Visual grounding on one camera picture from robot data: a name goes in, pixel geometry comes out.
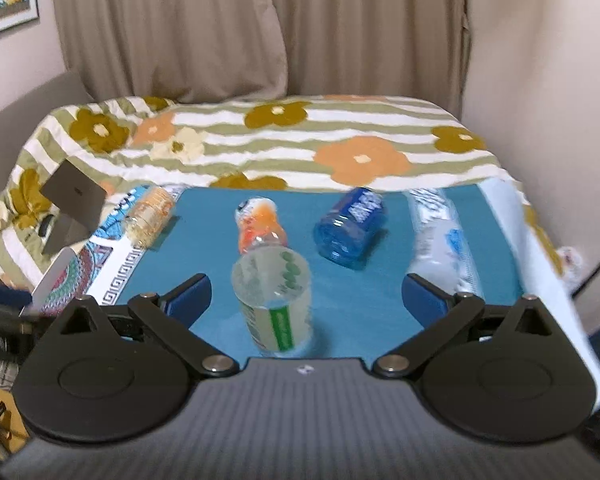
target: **blanket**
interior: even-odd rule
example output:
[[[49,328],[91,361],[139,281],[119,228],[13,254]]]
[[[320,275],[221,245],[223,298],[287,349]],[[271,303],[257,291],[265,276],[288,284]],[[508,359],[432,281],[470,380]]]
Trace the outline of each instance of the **blanket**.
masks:
[[[142,184],[391,191],[512,181],[482,139],[416,99],[178,105],[129,97],[67,106],[33,132],[0,194],[0,279],[9,285],[32,290],[53,260],[42,247],[58,211],[40,187],[65,159],[109,194],[103,219]],[[531,209],[527,220],[542,236]]]

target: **orange bottle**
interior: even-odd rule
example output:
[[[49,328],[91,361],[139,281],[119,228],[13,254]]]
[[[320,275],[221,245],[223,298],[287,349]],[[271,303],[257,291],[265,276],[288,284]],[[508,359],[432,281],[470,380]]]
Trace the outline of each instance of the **orange bottle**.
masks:
[[[240,254],[263,245],[286,247],[286,233],[278,222],[276,204],[269,198],[256,196],[242,202],[235,210],[235,222]]]

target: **blue plastic bottle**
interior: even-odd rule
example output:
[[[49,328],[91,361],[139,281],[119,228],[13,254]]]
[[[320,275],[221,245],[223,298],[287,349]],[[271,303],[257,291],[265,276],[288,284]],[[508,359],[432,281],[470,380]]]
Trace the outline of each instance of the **blue plastic bottle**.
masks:
[[[351,267],[362,258],[385,222],[382,196],[366,187],[357,187],[315,225],[314,241],[321,256]]]

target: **round black disc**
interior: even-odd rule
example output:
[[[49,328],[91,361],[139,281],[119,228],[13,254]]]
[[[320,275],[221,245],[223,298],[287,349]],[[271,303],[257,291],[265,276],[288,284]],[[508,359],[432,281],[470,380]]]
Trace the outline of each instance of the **round black disc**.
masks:
[[[481,438],[531,443],[567,434],[590,415],[595,386],[577,354],[543,346],[516,339],[450,348],[425,368],[423,394],[442,419]]]
[[[186,368],[160,347],[92,333],[45,338],[22,367],[14,395],[29,427],[47,438],[129,438],[164,422],[189,392]]]

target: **blue bottle label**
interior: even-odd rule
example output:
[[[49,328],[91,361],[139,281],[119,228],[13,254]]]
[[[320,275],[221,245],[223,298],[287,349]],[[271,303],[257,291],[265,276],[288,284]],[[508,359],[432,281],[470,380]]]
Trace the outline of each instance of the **blue bottle label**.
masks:
[[[382,210],[382,196],[365,187],[349,191],[334,208],[338,215],[352,219],[362,229]]]

